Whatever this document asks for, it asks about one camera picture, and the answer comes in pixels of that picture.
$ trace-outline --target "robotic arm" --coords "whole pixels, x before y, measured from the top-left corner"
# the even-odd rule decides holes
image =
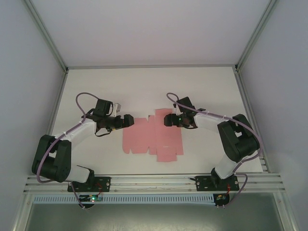
[[[117,115],[120,109],[121,105],[118,103],[113,104],[111,101],[98,99],[95,108],[92,108],[82,117],[83,119],[76,129],[67,134],[64,132],[55,136],[42,136],[33,161],[32,172],[34,174],[39,172],[40,176],[57,182],[76,181],[84,183],[89,188],[93,187],[95,182],[94,171],[82,166],[73,166],[71,164],[71,152],[79,143],[93,134],[101,137],[110,134],[113,130],[132,126],[134,118],[129,114],[121,118]],[[107,133],[97,135],[97,132],[103,128],[107,130]],[[47,157],[39,170],[39,165],[47,150],[59,138],[60,140],[47,153]]]
[[[180,128],[195,129],[206,128],[219,132],[225,155],[219,164],[211,171],[212,184],[218,188],[220,185],[225,185],[225,182],[233,176],[239,163],[247,156],[252,155],[260,144],[256,137],[248,129],[239,126],[237,123],[205,113],[197,113],[188,108],[195,109],[189,97],[178,99],[174,104],[176,112],[168,114],[164,119],[165,126],[177,126]],[[238,114],[233,117],[233,120],[239,121],[251,128],[246,117]]]

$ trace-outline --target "white wall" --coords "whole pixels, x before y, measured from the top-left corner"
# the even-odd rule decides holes
[[[32,0],[71,66],[235,64],[269,0]]]
[[[307,0],[281,0],[242,71],[270,164],[282,175],[301,230],[308,227],[307,12]]]
[[[83,91],[120,103],[120,115],[131,114],[135,118],[155,115],[155,109],[172,108],[167,92],[174,92],[180,98],[189,96],[196,108],[220,115],[245,113],[232,67],[70,70],[53,134],[73,127],[80,120],[81,112],[74,101]],[[96,100],[81,96],[79,103],[88,111],[95,107]],[[120,129],[103,139],[94,135],[85,139],[74,149],[72,163],[82,163],[96,174],[185,174],[210,172],[222,159],[224,150],[217,129],[216,132],[182,129],[181,134],[184,155],[178,155],[177,161],[162,163],[156,155],[124,153]],[[260,160],[242,165],[241,171],[262,172]]]
[[[0,1],[0,224],[12,228],[62,71],[20,0]]]

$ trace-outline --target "pink cardboard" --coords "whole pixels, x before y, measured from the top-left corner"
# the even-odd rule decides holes
[[[135,124],[123,129],[123,151],[127,154],[157,155],[157,161],[176,161],[177,155],[183,155],[181,130],[178,127],[166,127],[165,115],[172,109],[157,109],[155,116],[135,118]]]

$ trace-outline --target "purple cable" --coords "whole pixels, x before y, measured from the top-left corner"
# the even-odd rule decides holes
[[[196,110],[196,109],[193,109],[193,108],[190,108],[190,107],[187,107],[183,104],[180,104],[180,103],[177,103],[175,100],[173,100],[172,98],[170,98],[169,95],[173,95],[175,96],[177,99],[179,98],[176,94],[172,93],[172,92],[169,92],[167,93],[167,98],[172,101],[173,103],[175,103],[176,105],[178,106],[181,106],[183,108],[186,108],[186,109],[189,109],[191,111],[194,111],[194,112],[198,112],[198,113],[202,113],[204,115],[209,115],[209,116],[213,116],[213,117],[216,117],[216,118],[219,118],[219,119],[227,119],[227,120],[230,120],[238,125],[241,125],[242,127],[244,127],[245,129],[247,129],[248,131],[250,131],[254,136],[255,138],[258,140],[259,142],[259,145],[260,145],[260,148],[259,148],[259,151],[256,155],[254,155],[253,157],[250,157],[250,158],[247,158],[247,159],[244,159],[242,161],[240,161],[237,166],[233,169],[233,173],[235,173],[235,171],[245,162],[247,161],[250,161],[250,160],[254,160],[256,159],[257,157],[259,157],[262,153],[263,153],[263,149],[264,149],[264,146],[263,146],[263,142],[261,140],[261,138],[257,135],[257,133],[255,131],[253,131],[249,126],[247,126],[246,124],[243,124],[242,122],[239,122],[233,118],[230,118],[230,117],[227,117],[227,116],[222,116],[222,115],[217,115],[217,114],[214,114],[214,113],[210,113],[210,112],[204,112],[204,111],[199,111],[199,110]]]
[[[236,200],[236,198],[238,197],[238,195],[243,191],[243,189],[244,189],[244,187],[246,186],[247,181],[248,181],[248,176],[247,176],[246,173],[236,173],[235,175],[236,175],[236,176],[245,176],[245,181],[244,181],[243,185],[241,186],[240,190],[237,192],[237,194],[232,198],[231,201],[229,201],[229,203],[227,203],[227,204],[225,205],[225,207],[229,206],[230,204],[232,204],[232,203]]]
[[[79,94],[76,96],[76,99],[75,99],[75,100],[76,100],[76,104],[77,104],[77,107],[81,110],[81,112],[82,112],[82,114],[83,114],[83,118],[82,118],[82,120],[81,120],[77,125],[73,126],[71,129],[67,130],[67,131],[66,131],[65,133],[63,133],[60,137],[58,137],[54,142],[52,142],[52,144],[49,146],[49,148],[48,148],[47,151],[45,152],[45,154],[44,154],[44,156],[43,156],[43,158],[42,158],[42,160],[40,161],[40,164],[39,164],[39,166],[38,166],[37,180],[38,180],[39,183],[48,183],[48,182],[52,182],[52,181],[53,181],[53,180],[41,180],[40,177],[39,177],[40,172],[41,172],[41,170],[42,170],[42,166],[43,166],[43,164],[44,164],[44,161],[46,160],[46,158],[47,158],[49,152],[51,151],[51,149],[54,147],[54,145],[55,145],[60,139],[62,139],[64,136],[66,136],[66,135],[69,134],[70,132],[74,131],[75,129],[77,129],[77,128],[78,128],[79,126],[81,126],[81,125],[83,124],[83,122],[85,122],[85,120],[86,120],[86,113],[85,113],[85,111],[82,109],[82,107],[80,106],[80,104],[78,103],[78,97],[79,97],[80,95],[90,95],[90,96],[92,96],[92,97],[94,97],[94,98],[96,98],[96,99],[99,99],[97,96],[95,96],[95,95],[93,95],[93,94],[91,94],[91,93],[88,93],[88,92],[82,92],[82,93],[79,93]],[[71,186],[72,186],[72,190],[73,190],[73,192],[74,192],[74,195],[75,195],[77,201],[79,202],[80,206],[81,206],[82,208],[84,208],[83,204],[81,203],[81,201],[79,200],[79,198],[78,198],[78,196],[77,196],[77,194],[76,194],[76,192],[75,192],[75,189],[74,189],[74,186],[73,186],[72,183],[71,183]]]
[[[78,203],[80,204],[81,208],[84,209],[85,206],[82,204],[82,202],[81,202],[80,199],[78,198],[77,193],[76,193],[76,191],[75,191],[75,188],[74,188],[74,186],[73,186],[73,183],[69,182],[69,184],[70,184],[71,187],[72,187],[73,193],[74,193],[74,195],[75,195],[75,197],[76,197]]]

